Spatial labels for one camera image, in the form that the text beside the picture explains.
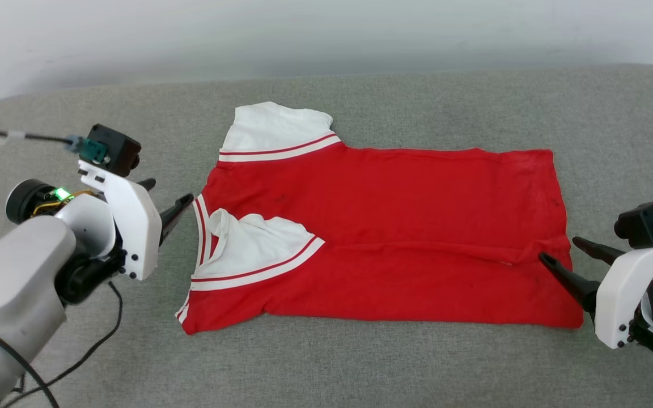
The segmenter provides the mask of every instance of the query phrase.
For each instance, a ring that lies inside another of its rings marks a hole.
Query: gray table surface
[[[331,114],[334,131],[353,147],[552,149],[570,236],[626,248],[612,232],[617,214],[653,201],[653,66],[84,88],[0,101],[0,128],[118,129],[142,143],[133,178],[158,179],[152,197],[165,209],[200,191],[234,108],[267,100]],[[38,178],[78,189],[76,169],[56,144],[3,147],[0,236],[13,227],[3,205],[16,183]],[[610,350],[590,321],[558,330],[263,316],[186,336],[173,313],[196,245],[189,211],[150,279],[115,279],[125,299],[122,327],[53,387],[62,406],[653,406],[651,353]],[[607,270],[578,251],[573,259],[589,278]],[[116,312],[106,287],[70,308],[36,359],[43,377],[78,360]]]

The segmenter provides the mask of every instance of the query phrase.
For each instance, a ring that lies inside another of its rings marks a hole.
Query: red and white jersey
[[[194,203],[197,268],[176,315],[187,333],[262,312],[580,327],[537,260],[570,266],[551,151],[354,149],[331,123],[236,109]]]

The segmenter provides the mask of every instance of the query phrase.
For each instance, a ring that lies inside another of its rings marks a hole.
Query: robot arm
[[[590,313],[602,343],[617,349],[637,341],[653,351],[653,202],[623,212],[614,230],[633,250],[624,253],[573,238],[580,250],[610,265],[600,283],[583,279],[546,253],[539,259]]]
[[[7,217],[18,226],[0,239],[0,339],[31,362],[79,304],[117,273],[152,274],[158,248],[192,203],[186,194],[158,214],[148,190],[154,179],[125,179],[140,145],[97,125],[73,139],[78,172],[94,191],[69,194],[39,180],[16,186]],[[0,399],[24,372],[0,346]]]

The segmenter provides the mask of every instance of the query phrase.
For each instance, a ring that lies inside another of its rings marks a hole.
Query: white background
[[[653,63],[653,0],[0,0],[0,98],[602,62]]]

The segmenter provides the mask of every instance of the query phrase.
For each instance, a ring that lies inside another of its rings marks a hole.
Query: green light
[[[67,197],[69,197],[71,195],[70,193],[67,192],[66,189],[63,189],[63,188],[58,188],[55,191],[52,191],[52,194],[57,196],[57,199],[59,199],[60,201],[63,201],[63,199],[65,199],[65,198],[67,198]]]

